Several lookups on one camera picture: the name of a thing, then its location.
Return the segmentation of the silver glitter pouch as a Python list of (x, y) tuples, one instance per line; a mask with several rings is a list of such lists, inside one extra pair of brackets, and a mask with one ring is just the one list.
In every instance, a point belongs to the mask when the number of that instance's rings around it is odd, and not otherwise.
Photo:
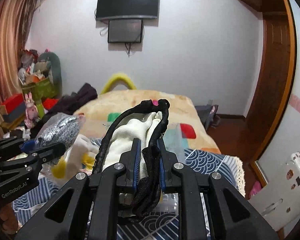
[(57, 113), (41, 128), (35, 138), (35, 147), (42, 148), (62, 143), (67, 151), (75, 142), (79, 131), (85, 123), (85, 116)]

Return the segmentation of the floral patterned cloth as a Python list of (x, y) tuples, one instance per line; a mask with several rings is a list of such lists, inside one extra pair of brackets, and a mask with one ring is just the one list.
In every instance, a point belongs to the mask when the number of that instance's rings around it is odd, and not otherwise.
[(56, 165), (44, 164), (41, 174), (56, 181), (68, 181), (78, 172), (91, 174), (96, 154), (66, 152)]

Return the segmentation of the white towel cloth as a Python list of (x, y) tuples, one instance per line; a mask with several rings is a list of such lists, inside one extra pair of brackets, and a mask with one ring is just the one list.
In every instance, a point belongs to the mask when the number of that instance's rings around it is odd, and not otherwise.
[(78, 172), (81, 169), (91, 171), (98, 149), (99, 147), (93, 144), (89, 138), (79, 134), (73, 145), (66, 152), (66, 171)]

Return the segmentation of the red box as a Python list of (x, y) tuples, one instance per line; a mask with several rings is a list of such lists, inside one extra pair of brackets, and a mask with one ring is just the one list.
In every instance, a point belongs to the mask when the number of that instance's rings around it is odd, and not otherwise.
[(0, 114), (8, 115), (20, 105), (24, 106), (24, 97), (22, 93), (14, 94), (0, 104)]

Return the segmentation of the pink rabbit plush toy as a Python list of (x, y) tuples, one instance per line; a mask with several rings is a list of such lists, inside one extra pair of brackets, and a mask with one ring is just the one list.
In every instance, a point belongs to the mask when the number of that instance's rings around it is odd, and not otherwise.
[(32, 98), (32, 93), (29, 92), (25, 94), (25, 120), (24, 123), (27, 128), (31, 129), (36, 125), (36, 122), (39, 118), (38, 116), (38, 108), (35, 104), (35, 101)]

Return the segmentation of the white cabinet with stickers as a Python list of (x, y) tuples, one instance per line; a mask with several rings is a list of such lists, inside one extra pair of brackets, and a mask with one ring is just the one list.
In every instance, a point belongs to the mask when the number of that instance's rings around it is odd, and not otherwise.
[(300, 215), (300, 152), (291, 154), (249, 203), (275, 231), (296, 219)]

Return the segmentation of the black clothes pile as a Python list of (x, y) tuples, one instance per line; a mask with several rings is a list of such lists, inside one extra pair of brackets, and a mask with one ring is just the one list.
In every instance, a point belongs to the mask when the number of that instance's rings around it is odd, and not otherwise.
[(58, 102), (50, 110), (48, 110), (34, 128), (30, 129), (30, 138), (34, 139), (44, 124), (47, 123), (52, 116), (57, 113), (73, 115), (75, 111), (80, 109), (86, 103), (97, 99), (97, 96), (97, 90), (88, 83), (85, 83), (77, 93), (73, 92), (71, 95), (62, 96)]

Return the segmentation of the green box of clutter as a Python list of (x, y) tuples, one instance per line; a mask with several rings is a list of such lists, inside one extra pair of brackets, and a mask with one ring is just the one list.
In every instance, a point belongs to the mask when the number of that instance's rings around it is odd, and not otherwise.
[(32, 94), (35, 103), (41, 103), (42, 98), (55, 98), (58, 95), (58, 87), (50, 82), (49, 78), (40, 80), (37, 83), (22, 85), (23, 94)]

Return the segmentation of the blue white patterned tablecloth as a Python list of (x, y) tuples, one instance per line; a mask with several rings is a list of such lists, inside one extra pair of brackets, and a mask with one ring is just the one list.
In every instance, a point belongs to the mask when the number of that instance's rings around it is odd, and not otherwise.
[(150, 177), (172, 202), (154, 204), (144, 215), (121, 217), (140, 206), (123, 204), (127, 193), (141, 190), (139, 139), (103, 172), (73, 176), (34, 215), (20, 217), (16, 239), (242, 239), (247, 206), (235, 181), (231, 156), (187, 149), (185, 161), (166, 150), (159, 139), (153, 147)]

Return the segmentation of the grey green plush pillow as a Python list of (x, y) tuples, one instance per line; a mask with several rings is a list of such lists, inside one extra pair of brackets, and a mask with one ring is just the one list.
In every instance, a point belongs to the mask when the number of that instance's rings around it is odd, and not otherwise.
[(46, 52), (42, 53), (38, 57), (38, 61), (48, 61), (50, 63), (48, 72), (49, 80), (59, 90), (62, 90), (61, 62), (59, 60), (59, 57), (53, 52)]

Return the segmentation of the clear plastic box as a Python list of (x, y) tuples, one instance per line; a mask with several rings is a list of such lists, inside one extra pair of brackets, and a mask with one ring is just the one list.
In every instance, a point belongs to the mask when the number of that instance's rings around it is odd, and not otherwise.
[(175, 153), (180, 163), (186, 164), (185, 149), (188, 148), (187, 139), (183, 137), (180, 123), (171, 123), (168, 125), (163, 141), (166, 150)]

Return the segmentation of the beige blanket coloured squares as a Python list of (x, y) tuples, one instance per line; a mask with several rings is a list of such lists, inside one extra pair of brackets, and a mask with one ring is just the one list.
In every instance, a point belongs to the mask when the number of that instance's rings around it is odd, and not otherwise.
[(105, 133), (93, 128), (97, 121), (107, 121), (110, 113), (148, 114), (163, 110), (168, 114), (166, 128), (172, 124), (191, 126), (195, 135), (187, 137), (189, 148), (220, 154), (215, 141), (207, 134), (190, 98), (155, 90), (115, 90), (99, 95), (79, 108), (75, 113), (86, 118), (83, 134), (86, 137), (102, 137)]

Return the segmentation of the dark bag on floor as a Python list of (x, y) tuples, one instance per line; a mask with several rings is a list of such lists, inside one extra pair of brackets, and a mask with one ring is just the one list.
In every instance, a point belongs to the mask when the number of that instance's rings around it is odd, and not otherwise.
[(219, 125), (221, 119), (217, 115), (218, 105), (195, 106), (195, 109), (206, 131)]

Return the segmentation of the yellow fuzzy arch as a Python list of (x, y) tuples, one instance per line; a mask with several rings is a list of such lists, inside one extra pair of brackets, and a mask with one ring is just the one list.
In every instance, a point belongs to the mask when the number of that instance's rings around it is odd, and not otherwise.
[(102, 88), (101, 94), (110, 92), (117, 85), (125, 85), (128, 90), (137, 90), (136, 85), (128, 75), (126, 75), (125, 73), (115, 73), (106, 82), (106, 84)]

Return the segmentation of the striped brown curtain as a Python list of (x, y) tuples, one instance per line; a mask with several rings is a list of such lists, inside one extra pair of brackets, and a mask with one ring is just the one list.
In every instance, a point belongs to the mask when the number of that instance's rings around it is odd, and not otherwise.
[[(21, 92), (18, 68), (37, 1), (0, 0), (0, 104)], [(0, 138), (3, 134), (0, 127)]]

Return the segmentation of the small black wall monitor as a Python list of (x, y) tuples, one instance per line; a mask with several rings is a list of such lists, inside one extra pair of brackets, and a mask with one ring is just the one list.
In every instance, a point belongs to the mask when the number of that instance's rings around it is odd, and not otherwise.
[(118, 19), (108, 24), (108, 43), (141, 43), (143, 20)]

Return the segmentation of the black wall television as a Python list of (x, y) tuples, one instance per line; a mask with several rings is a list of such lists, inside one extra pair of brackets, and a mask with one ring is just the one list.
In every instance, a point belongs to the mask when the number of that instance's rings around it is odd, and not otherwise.
[(158, 14), (159, 0), (97, 0), (95, 19), (156, 19)]

